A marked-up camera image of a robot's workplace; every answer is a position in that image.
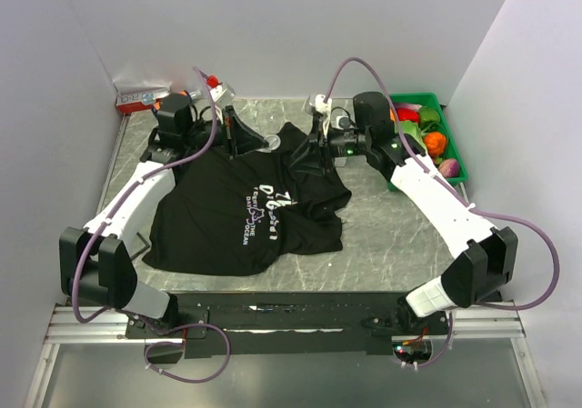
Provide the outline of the black printed t-shirt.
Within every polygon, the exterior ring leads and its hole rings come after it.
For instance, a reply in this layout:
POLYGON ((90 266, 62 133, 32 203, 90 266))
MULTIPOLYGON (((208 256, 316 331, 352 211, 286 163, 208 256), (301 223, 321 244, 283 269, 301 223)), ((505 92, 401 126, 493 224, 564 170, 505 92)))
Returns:
POLYGON ((351 191, 337 173, 290 170, 306 136, 291 123, 278 135, 273 153, 229 158, 214 148, 192 162, 156 208, 144 263, 172 273, 250 276, 283 254, 341 251, 336 213, 351 191))

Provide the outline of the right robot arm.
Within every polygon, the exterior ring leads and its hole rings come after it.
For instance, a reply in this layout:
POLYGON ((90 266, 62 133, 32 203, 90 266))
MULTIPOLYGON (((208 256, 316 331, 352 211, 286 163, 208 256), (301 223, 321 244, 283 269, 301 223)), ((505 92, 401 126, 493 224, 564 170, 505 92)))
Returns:
POLYGON ((363 155, 436 228, 453 258, 442 274, 398 298, 399 327, 419 333, 434 315, 479 304, 507 284, 515 268, 517 235, 474 213, 422 145, 405 133, 390 99, 367 92, 364 101, 354 104, 353 129, 331 125, 331 103, 328 96, 317 95, 312 107, 310 141, 320 157, 320 169, 329 171, 336 157, 363 155))

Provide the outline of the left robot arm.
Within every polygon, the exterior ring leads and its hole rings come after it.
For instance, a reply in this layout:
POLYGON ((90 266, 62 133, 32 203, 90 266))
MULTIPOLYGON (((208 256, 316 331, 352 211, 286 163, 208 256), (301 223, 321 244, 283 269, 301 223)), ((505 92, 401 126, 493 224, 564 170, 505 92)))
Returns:
POLYGON ((143 316, 161 337, 177 331, 176 298, 140 281, 129 254, 145 221, 152 224, 145 263, 169 273, 245 277, 285 254, 342 249, 336 211, 350 193, 337 175, 291 162, 313 136, 287 124, 264 137, 217 95, 207 109, 209 120, 188 95, 164 98, 130 180, 85 226, 64 230, 61 287, 73 305, 143 316))

